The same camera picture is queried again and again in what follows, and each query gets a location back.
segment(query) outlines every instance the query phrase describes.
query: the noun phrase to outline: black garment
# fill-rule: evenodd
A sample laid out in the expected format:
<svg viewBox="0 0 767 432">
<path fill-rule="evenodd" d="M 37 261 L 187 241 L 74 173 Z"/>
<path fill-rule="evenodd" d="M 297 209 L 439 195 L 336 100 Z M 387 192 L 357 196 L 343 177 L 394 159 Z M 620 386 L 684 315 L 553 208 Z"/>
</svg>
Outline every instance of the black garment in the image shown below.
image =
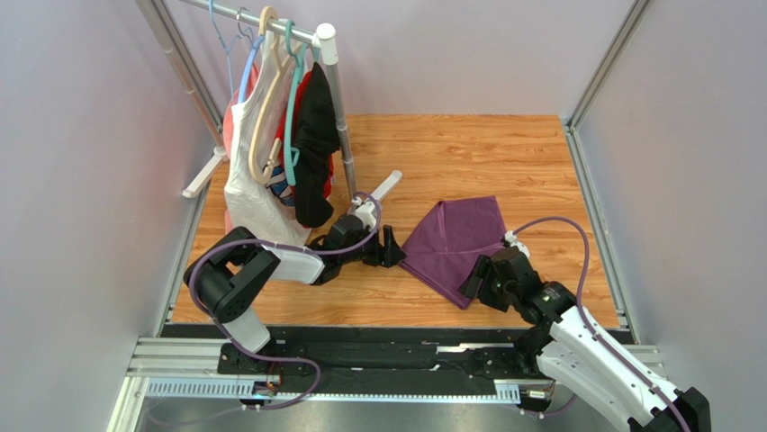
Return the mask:
<svg viewBox="0 0 767 432">
<path fill-rule="evenodd" d="M 325 72 L 314 63 L 301 107 L 293 123 L 292 147 L 300 150 L 295 173 L 295 219 L 306 227 L 322 226 L 333 215 L 333 206 L 322 196 L 330 176 L 330 155 L 341 140 Z"/>
</svg>

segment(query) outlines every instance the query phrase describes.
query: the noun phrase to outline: metal frame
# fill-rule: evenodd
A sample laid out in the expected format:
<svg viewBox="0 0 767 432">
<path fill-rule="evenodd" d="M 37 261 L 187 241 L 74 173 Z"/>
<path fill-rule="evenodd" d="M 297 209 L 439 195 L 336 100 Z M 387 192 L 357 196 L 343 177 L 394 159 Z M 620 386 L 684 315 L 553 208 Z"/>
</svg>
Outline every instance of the metal frame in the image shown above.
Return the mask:
<svg viewBox="0 0 767 432">
<path fill-rule="evenodd" d="M 594 76 L 586 86 L 581 99 L 573 110 L 573 114 L 563 121 L 567 146 L 570 149 L 570 154 L 573 158 L 575 174 L 578 177 L 578 184 L 581 186 L 583 200 L 586 203 L 586 211 L 589 214 L 591 227 L 594 231 L 594 238 L 597 242 L 597 249 L 599 250 L 600 259 L 605 269 L 605 275 L 608 278 L 610 293 L 612 294 L 613 301 L 616 305 L 618 320 L 620 321 L 621 326 L 625 325 L 631 330 L 634 340 L 637 343 L 642 343 L 642 337 L 639 334 L 639 329 L 633 325 L 631 318 L 633 315 L 632 306 L 626 301 L 626 296 L 623 293 L 623 277 L 618 268 L 618 264 L 615 262 L 615 249 L 612 246 L 609 230 L 605 224 L 602 209 L 599 205 L 599 199 L 591 180 L 591 172 L 585 157 L 583 156 L 583 149 L 578 130 L 582 126 L 583 120 L 586 118 L 586 114 L 591 108 L 594 99 L 607 81 L 610 72 L 618 63 L 620 55 L 628 45 L 631 37 L 642 22 L 642 19 L 645 17 L 647 10 L 653 1 L 654 0 L 635 0 L 631 5 L 626 19 L 624 19 L 618 29 L 618 33 L 615 35 L 615 38 L 613 38 L 600 65 L 594 72 Z"/>
<path fill-rule="evenodd" d="M 642 22 L 642 18 L 647 12 L 647 8 L 650 7 L 650 4 L 653 1 L 654 0 L 635 0 L 631 5 L 631 8 L 628 10 L 628 15 L 626 15 L 626 19 L 623 20 L 623 23 L 620 25 L 618 33 L 615 35 L 612 43 L 610 43 L 604 58 L 602 58 L 600 65 L 597 67 L 597 71 L 586 86 L 586 90 L 583 92 L 581 100 L 578 101 L 578 104 L 575 106 L 573 115 L 567 120 L 568 129 L 577 131 L 578 128 L 581 127 L 586 113 L 589 111 L 589 108 L 591 108 L 591 104 L 594 102 L 594 99 L 597 97 L 597 94 L 607 80 L 610 71 L 615 67 L 620 58 L 620 54 L 623 53 L 623 50 L 631 40 L 631 36 L 634 35 L 634 31 Z"/>
<path fill-rule="evenodd" d="M 114 408 L 113 418 L 107 430 L 129 432 L 138 425 L 145 398 L 205 398 L 205 399 L 262 399 L 254 394 L 254 383 L 262 383 L 267 375 L 221 375 L 216 372 L 224 339 L 142 337 L 136 345 L 128 366 L 128 372 Z M 499 344 L 478 344 L 471 348 L 493 347 Z M 442 351 L 452 352 L 466 346 L 440 346 Z M 625 348 L 659 376 L 666 372 L 656 346 L 626 345 Z M 415 403 L 519 403 L 523 389 L 547 386 L 549 380 L 497 379 L 495 394 L 487 395 L 395 395 L 395 394 L 324 394 L 316 393 L 307 401 L 376 401 Z M 285 393 L 281 399 L 291 399 L 297 394 Z"/>
<path fill-rule="evenodd" d="M 197 227 L 200 225 L 200 219 L 203 216 L 203 209 L 205 207 L 205 199 L 208 196 L 210 185 L 206 185 L 203 191 L 194 198 L 194 210 L 186 223 L 185 235 L 183 243 L 178 250 L 178 256 L 176 257 L 176 267 L 173 277 L 170 278 L 168 286 L 166 287 L 166 299 L 163 303 L 163 309 L 160 312 L 158 321 L 155 324 L 154 335 L 159 337 L 162 332 L 162 328 L 170 322 L 173 318 L 173 311 L 176 307 L 176 298 L 181 291 L 181 284 L 184 281 L 184 270 L 186 263 L 189 262 L 189 256 L 192 255 L 192 246 L 194 245 L 194 234 L 197 232 Z"/>
<path fill-rule="evenodd" d="M 142 12 L 147 16 L 147 21 L 152 27 L 158 41 L 163 46 L 169 61 L 174 70 L 181 79 L 187 92 L 193 98 L 193 102 L 200 114 L 205 119 L 208 129 L 214 138 L 219 136 L 221 115 L 216 112 L 215 105 L 212 104 L 210 91 L 205 85 L 202 76 L 199 74 L 191 55 L 186 48 L 181 34 L 178 32 L 167 6 L 163 0 L 136 0 Z M 207 9 L 207 2 L 204 0 L 180 0 L 186 4 L 194 5 Z M 578 137 L 578 129 L 582 125 L 585 115 L 589 111 L 592 102 L 597 96 L 600 88 L 609 76 L 610 70 L 615 67 L 618 58 L 626 47 L 634 30 L 641 22 L 648 6 L 653 0 L 636 0 L 626 20 L 622 23 L 618 34 L 612 41 L 607 53 L 602 59 L 589 85 L 585 89 L 580 102 L 573 111 L 573 115 L 563 121 L 565 137 L 573 158 L 575 172 L 581 186 L 583 198 L 589 213 L 591 225 L 594 231 L 595 239 L 600 251 L 600 258 L 605 268 L 606 276 L 610 290 L 619 315 L 621 328 L 612 330 L 614 332 L 631 330 L 633 339 L 639 343 L 641 337 L 636 333 L 636 328 L 631 325 L 630 305 L 626 302 L 621 283 L 621 274 L 618 265 L 613 259 L 613 247 L 609 237 L 609 231 L 605 226 L 602 211 L 594 192 L 589 168 L 584 160 L 582 153 L 582 144 Z M 230 18 L 236 18 L 238 11 L 226 6 L 215 5 L 214 12 Z M 242 13 L 239 20 L 243 23 L 259 25 L 260 22 L 255 16 Z M 269 30 L 284 34 L 284 26 L 279 22 L 269 22 L 266 24 Z M 314 34 L 308 31 L 293 29 L 293 36 L 299 41 L 313 43 Z M 351 150 L 348 146 L 348 133 L 346 118 L 343 111 L 343 105 L 340 97 L 340 86 L 338 81 L 338 69 L 333 65 L 328 68 L 329 81 L 331 88 L 335 89 L 333 93 L 334 103 L 337 102 L 336 117 L 338 134 L 342 140 L 342 149 L 344 150 L 344 163 L 349 179 L 350 196 L 356 191 L 354 164 L 351 157 Z M 187 239 L 181 247 L 177 259 L 178 268 L 168 287 L 167 306 L 158 322 L 157 335 L 165 333 L 171 329 L 189 329 L 195 334 L 200 334 L 199 330 L 211 330 L 210 325 L 183 325 L 176 324 L 172 326 L 163 325 L 170 320 L 173 313 L 175 297 L 181 285 L 181 275 L 184 272 L 186 260 L 188 259 L 196 226 L 200 218 L 204 202 L 204 194 L 198 198 L 194 215 L 190 218 L 187 230 Z M 365 331 L 365 328 L 356 328 L 355 330 Z M 438 328 L 430 328 L 432 331 L 439 331 Z M 453 329 L 453 332 L 460 332 L 460 329 Z M 223 339 L 203 339 L 199 337 L 192 338 L 141 338 L 136 346 L 133 358 L 126 373 L 119 399 L 115 405 L 113 418 L 110 422 L 109 430 L 131 431 L 138 424 L 140 417 L 140 407 L 145 397 L 155 397 L 165 394 L 172 394 L 181 397 L 223 397 L 238 399 L 242 396 L 242 387 L 248 383 L 252 386 L 254 380 L 268 380 L 264 375 L 219 375 L 216 372 L 221 344 Z M 478 347 L 487 346 L 487 343 L 480 343 Z M 460 349 L 450 344 L 442 344 L 441 349 Z M 662 359 L 655 346 L 625 345 L 625 348 L 636 356 L 641 362 L 645 363 L 654 372 L 665 376 Z M 508 398 L 514 395 L 514 389 L 519 386 L 540 384 L 536 380 L 502 380 L 497 382 L 497 397 L 489 399 L 480 398 L 461 400 L 467 401 L 490 401 L 494 403 L 509 403 Z M 433 397 L 434 395 L 423 395 L 416 398 L 398 398 L 391 395 L 380 394 L 354 394 L 354 395 L 317 395 L 318 399 L 345 401 L 345 400 L 364 400 L 364 401 L 458 401 L 452 397 Z"/>
</svg>

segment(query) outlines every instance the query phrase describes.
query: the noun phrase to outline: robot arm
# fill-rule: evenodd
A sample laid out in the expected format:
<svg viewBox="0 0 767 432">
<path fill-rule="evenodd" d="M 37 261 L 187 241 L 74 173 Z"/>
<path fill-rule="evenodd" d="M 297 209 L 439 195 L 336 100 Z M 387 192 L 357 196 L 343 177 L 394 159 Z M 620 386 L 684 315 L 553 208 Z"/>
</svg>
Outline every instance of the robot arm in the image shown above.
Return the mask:
<svg viewBox="0 0 767 432">
<path fill-rule="evenodd" d="M 255 242 L 226 248 L 200 266 L 194 284 L 196 295 L 211 316 L 242 346 L 257 353 L 271 336 L 250 305 L 267 281 L 322 285 L 337 277 L 341 267 L 348 263 L 362 261 L 369 266 L 388 268 L 405 258 L 394 240 L 391 226 L 383 226 L 383 244 L 380 242 L 376 216 L 374 204 L 363 202 L 354 214 L 338 218 L 327 235 L 316 238 L 306 249 L 259 246 Z M 368 236 L 368 241 L 356 246 Z M 250 231 L 237 227 L 211 250 L 251 239 L 256 237 Z M 184 273 L 187 286 L 199 261 L 192 263 Z M 229 266 L 239 267 L 239 271 L 235 274 Z"/>
<path fill-rule="evenodd" d="M 653 388 L 675 397 L 672 403 L 690 430 L 710 432 L 708 401 L 699 391 L 693 387 L 682 392 L 648 370 L 585 310 L 584 316 L 602 339 L 599 341 L 584 325 L 573 293 L 560 283 L 542 282 L 517 247 L 506 247 L 492 257 L 480 256 L 460 291 L 500 311 L 512 306 L 526 322 L 533 324 L 515 342 L 515 365 L 519 371 L 557 380 L 617 430 L 682 430 L 668 405 L 647 385 L 650 382 Z M 615 353 L 643 378 L 636 376 Z"/>
</svg>

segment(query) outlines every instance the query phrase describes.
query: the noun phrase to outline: hanging clothes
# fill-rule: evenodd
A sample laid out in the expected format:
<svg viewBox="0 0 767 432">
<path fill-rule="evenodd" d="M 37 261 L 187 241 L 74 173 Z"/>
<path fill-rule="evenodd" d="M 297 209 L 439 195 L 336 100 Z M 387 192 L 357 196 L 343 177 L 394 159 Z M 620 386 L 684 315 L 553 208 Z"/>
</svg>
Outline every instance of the hanging clothes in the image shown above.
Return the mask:
<svg viewBox="0 0 767 432">
<path fill-rule="evenodd" d="M 311 71 L 307 72 L 306 75 L 303 76 L 301 83 L 298 85 L 298 89 L 296 90 L 295 94 L 295 105 L 293 106 L 293 117 L 298 114 L 299 107 L 301 106 L 301 100 L 303 99 L 303 94 L 306 91 L 306 86 L 309 84 L 309 76 L 311 75 Z M 285 110 L 285 113 L 283 114 L 283 118 L 280 121 L 280 127 L 277 128 L 277 133 L 275 136 L 276 140 L 284 140 L 285 138 L 285 122 L 287 120 L 287 110 Z M 269 180 L 269 183 L 266 184 L 266 186 L 269 187 L 269 190 L 272 192 L 272 194 L 280 200 L 281 203 L 290 206 L 295 207 L 295 199 L 293 198 L 293 188 L 290 187 L 287 183 L 287 178 L 285 177 L 285 171 L 284 171 L 284 154 L 281 151 L 280 152 L 280 166 L 276 166 L 275 170 L 272 172 L 272 178 Z"/>
<path fill-rule="evenodd" d="M 256 82 L 258 82 L 258 68 L 254 65 L 250 68 L 248 86 L 246 88 L 246 95 L 248 96 L 246 97 L 249 97 L 251 94 L 253 94 L 253 89 L 256 87 Z M 226 148 L 226 156 L 229 159 L 231 159 L 231 139 L 234 135 L 234 120 L 232 120 L 231 106 L 238 100 L 239 89 L 235 90 L 234 95 L 229 101 L 229 105 L 226 107 L 226 111 L 224 112 L 223 128 L 221 130 L 221 136 L 224 141 L 224 148 Z M 231 223 L 231 216 L 229 215 L 229 210 L 227 209 L 224 212 L 224 231 L 229 233 L 231 230 L 234 230 L 234 225 Z"/>
<path fill-rule="evenodd" d="M 273 32 L 266 33 L 265 47 L 273 47 Z M 287 104 L 290 90 L 287 79 L 276 80 L 280 76 L 277 61 L 287 56 L 283 43 L 276 44 L 275 52 L 264 49 L 261 56 L 261 68 L 253 92 L 244 103 L 231 106 L 234 128 L 232 132 L 230 172 L 224 186 L 224 198 L 230 211 L 233 226 L 242 226 L 250 230 L 259 239 L 287 245 L 302 246 L 311 233 L 294 217 L 294 211 L 275 200 L 262 184 L 257 183 L 250 173 L 250 147 L 254 136 L 254 124 L 259 118 L 266 96 L 276 97 L 266 114 L 262 126 L 266 128 L 263 142 L 256 145 L 256 156 L 262 167 L 268 159 L 269 150 L 274 142 L 279 125 L 280 113 Z M 294 65 L 289 65 L 283 77 L 288 77 Z"/>
<path fill-rule="evenodd" d="M 308 82 L 293 123 L 293 148 L 299 149 L 293 198 L 295 219 L 305 227 L 318 228 L 333 215 L 326 198 L 333 174 L 332 155 L 340 149 L 341 140 L 330 85 L 317 62 L 304 81 Z"/>
<path fill-rule="evenodd" d="M 311 80 L 311 70 L 303 76 L 301 83 L 298 85 L 298 89 L 296 91 L 295 106 L 293 108 L 294 118 L 298 116 L 298 112 L 300 111 L 300 108 L 302 106 L 304 94 L 306 93 L 306 88 L 308 87 L 310 80 Z M 280 123 L 279 129 L 277 129 L 276 138 L 279 140 L 284 139 L 285 121 L 286 121 L 286 116 L 283 117 L 282 122 Z M 297 126 L 294 127 L 293 135 L 295 135 L 296 129 L 297 129 Z M 272 181 L 268 184 L 269 188 L 272 191 L 272 194 L 275 197 L 277 197 L 277 199 L 279 199 L 282 203 L 284 203 L 285 205 L 295 206 L 295 199 L 293 198 L 295 194 L 294 192 L 295 186 L 288 186 L 287 179 L 285 178 L 284 170 L 282 168 L 284 166 L 284 153 L 280 153 L 280 162 L 282 165 L 279 167 L 279 169 L 275 168 L 275 172 L 272 174 Z M 325 181 L 325 184 L 322 186 L 322 197 L 324 199 L 327 199 L 330 196 L 330 191 L 332 187 L 331 184 L 333 179 L 333 157 L 328 157 L 328 163 L 329 163 L 329 176 L 327 180 Z"/>
</svg>

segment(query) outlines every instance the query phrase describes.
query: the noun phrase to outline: gray floor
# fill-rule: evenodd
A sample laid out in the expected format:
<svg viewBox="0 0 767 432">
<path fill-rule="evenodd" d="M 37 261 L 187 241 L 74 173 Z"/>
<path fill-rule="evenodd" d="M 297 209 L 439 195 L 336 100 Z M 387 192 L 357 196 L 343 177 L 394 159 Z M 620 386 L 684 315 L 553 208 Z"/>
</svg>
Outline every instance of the gray floor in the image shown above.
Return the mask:
<svg viewBox="0 0 767 432">
<path fill-rule="evenodd" d="M 564 403 L 569 395 L 557 397 Z M 234 400 L 175 399 L 147 400 L 145 407 L 156 419 L 166 422 L 200 419 L 237 407 Z M 166 431 L 143 418 L 139 431 Z M 288 409 L 256 413 L 235 412 L 189 427 L 184 431 L 268 432 L 610 432 L 613 429 L 593 409 L 579 401 L 561 417 L 542 421 L 520 416 L 516 407 L 483 404 L 304 402 Z"/>
</svg>

